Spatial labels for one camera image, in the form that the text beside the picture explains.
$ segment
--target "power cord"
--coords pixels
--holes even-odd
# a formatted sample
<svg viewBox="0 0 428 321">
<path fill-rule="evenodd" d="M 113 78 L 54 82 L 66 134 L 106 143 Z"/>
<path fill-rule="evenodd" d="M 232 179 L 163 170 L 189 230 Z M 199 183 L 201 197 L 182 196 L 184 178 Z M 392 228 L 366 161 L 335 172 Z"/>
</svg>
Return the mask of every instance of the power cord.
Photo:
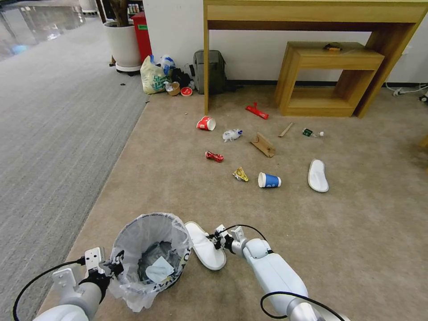
<svg viewBox="0 0 428 321">
<path fill-rule="evenodd" d="M 260 307 L 262 308 L 263 312 L 268 317 L 271 317 L 272 319 L 285 319 L 285 318 L 288 317 L 287 315 L 283 315 L 283 316 L 279 316 L 279 317 L 274 316 L 273 314 L 270 314 L 268 311 L 266 311 L 266 309 L 263 306 L 264 300 L 266 300 L 270 296 L 277 295 L 277 294 L 290 295 L 290 296 L 298 297 L 300 299 L 307 300 L 308 302 L 311 302 L 311 303 L 313 303 L 315 305 L 318 305 L 318 306 L 326 309 L 327 311 L 329 311 L 330 313 L 332 313 L 336 318 L 338 318 L 340 321 L 345 321 L 336 311 L 334 311 L 332 308 L 329 308 L 327 305 L 324 305 L 321 302 L 315 301 L 314 299 L 308 298 L 307 296 L 303 296 L 303 295 L 300 295 L 300 294 L 297 294 L 297 293 L 293 293 L 293 292 L 285 292 L 285 291 L 270 292 L 270 293 L 265 294 L 264 296 L 262 296 L 262 298 L 260 299 Z"/>
<path fill-rule="evenodd" d="M 46 270 L 46 271 L 42 272 L 41 274 L 39 274 L 38 276 L 36 276 L 34 279 L 32 279 L 31 281 L 29 281 L 22 288 L 21 292 L 19 292 L 18 296 L 16 297 L 15 303 L 13 304 L 12 314 L 13 314 L 14 321 L 20 321 L 19 318 L 18 318 L 18 314 L 17 314 L 16 310 L 18 309 L 18 303 L 19 303 L 19 300 L 21 299 L 21 296 L 24 294 L 24 292 L 28 289 L 28 287 L 30 285 L 32 285 L 34 282 L 36 282 L 38 279 L 40 279 L 45 274 L 47 274 L 49 272 L 52 272 L 52 271 L 54 271 L 56 269 L 59 269 L 59 268 L 61 268 L 63 266 L 74 264 L 74 263 L 77 263 L 77 264 L 80 264 L 80 265 L 85 265 L 85 257 L 82 256 L 81 258 L 79 258 L 79 259 L 77 259 L 75 261 L 65 262 L 65 263 L 59 264 L 57 266 L 54 266 L 54 267 L 50 268 L 49 270 Z"/>
<path fill-rule="evenodd" d="M 251 229 L 253 229 L 253 230 L 255 230 L 258 234 L 260 234 L 260 236 L 267 242 L 268 240 L 266 240 L 266 238 L 264 237 L 264 235 L 262 234 L 262 232 L 260 232 L 258 229 L 256 229 L 255 227 L 252 227 L 251 225 L 246 225 L 246 224 L 235 224 L 235 225 L 232 225 L 232 226 L 230 226 L 230 227 L 228 227 L 228 228 L 225 228 L 224 230 L 222 230 L 221 232 L 215 232 L 215 233 L 218 233 L 218 234 L 220 234 L 220 233 L 222 233 L 222 232 L 224 232 L 224 231 L 227 231 L 227 230 L 230 230 L 231 228 L 233 228 L 233 227 L 237 227 L 237 226 L 245 226 L 245 227 L 248 227 L 248 228 L 251 228 Z"/>
<path fill-rule="evenodd" d="M 388 88 L 389 90 L 393 91 L 392 95 L 394 97 L 397 97 L 398 95 L 403 95 L 403 94 L 409 94 L 409 93 L 414 93 L 414 92 L 418 92 L 424 89 L 428 88 L 428 84 L 422 84 L 421 82 L 419 83 L 419 88 L 416 90 L 412 90 L 412 91 L 404 91 L 402 87 L 398 88 L 398 89 L 394 89 L 389 87 L 388 82 L 385 82 L 385 87 Z"/>
</svg>

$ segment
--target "red bin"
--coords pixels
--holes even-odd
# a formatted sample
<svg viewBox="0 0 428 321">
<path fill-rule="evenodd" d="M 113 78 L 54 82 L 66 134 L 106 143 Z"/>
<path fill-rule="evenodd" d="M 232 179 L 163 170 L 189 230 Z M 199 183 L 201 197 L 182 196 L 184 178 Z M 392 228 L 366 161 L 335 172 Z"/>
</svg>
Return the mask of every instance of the red bin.
<svg viewBox="0 0 428 321">
<path fill-rule="evenodd" d="M 152 54 L 150 37 L 148 36 L 146 15 L 143 12 L 137 13 L 131 17 L 134 20 L 135 34 L 137 35 L 138 48 L 140 49 L 141 62 L 147 56 Z"/>
</svg>

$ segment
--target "white planter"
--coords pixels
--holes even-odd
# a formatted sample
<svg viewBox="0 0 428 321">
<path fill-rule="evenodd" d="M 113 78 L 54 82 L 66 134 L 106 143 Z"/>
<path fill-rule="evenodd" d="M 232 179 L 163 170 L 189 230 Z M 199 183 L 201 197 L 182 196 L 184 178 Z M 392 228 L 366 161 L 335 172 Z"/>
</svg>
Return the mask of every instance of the white planter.
<svg viewBox="0 0 428 321">
<path fill-rule="evenodd" d="M 116 60 L 119 71 L 137 71 L 141 68 L 141 56 L 138 50 L 137 36 L 133 25 L 116 27 L 116 21 L 104 24 L 111 54 Z"/>
</svg>

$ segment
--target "white wall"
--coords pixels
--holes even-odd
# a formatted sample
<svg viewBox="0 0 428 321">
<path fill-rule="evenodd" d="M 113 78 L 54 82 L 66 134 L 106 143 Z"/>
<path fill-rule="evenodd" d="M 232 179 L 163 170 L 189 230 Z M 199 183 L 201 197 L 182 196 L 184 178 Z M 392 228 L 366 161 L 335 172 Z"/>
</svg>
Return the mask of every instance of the white wall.
<svg viewBox="0 0 428 321">
<path fill-rule="evenodd" d="M 153 54 L 169 54 L 177 66 L 191 64 L 203 49 L 202 0 L 143 0 Z M 211 30 L 210 49 L 220 50 L 228 79 L 277 80 L 287 41 L 358 41 L 370 33 Z M 390 82 L 428 82 L 428 16 L 397 62 Z M 335 81 L 339 71 L 304 70 L 299 80 Z"/>
</svg>

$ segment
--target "red paper cup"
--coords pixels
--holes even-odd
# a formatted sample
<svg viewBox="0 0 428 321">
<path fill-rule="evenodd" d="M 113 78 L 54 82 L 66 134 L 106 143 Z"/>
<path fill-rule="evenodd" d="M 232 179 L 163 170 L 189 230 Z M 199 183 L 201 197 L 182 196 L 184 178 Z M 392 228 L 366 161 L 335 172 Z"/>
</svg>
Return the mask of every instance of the red paper cup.
<svg viewBox="0 0 428 321">
<path fill-rule="evenodd" d="M 198 121 L 196 128 L 212 131 L 215 128 L 215 120 L 214 118 L 204 116 L 200 121 Z"/>
</svg>

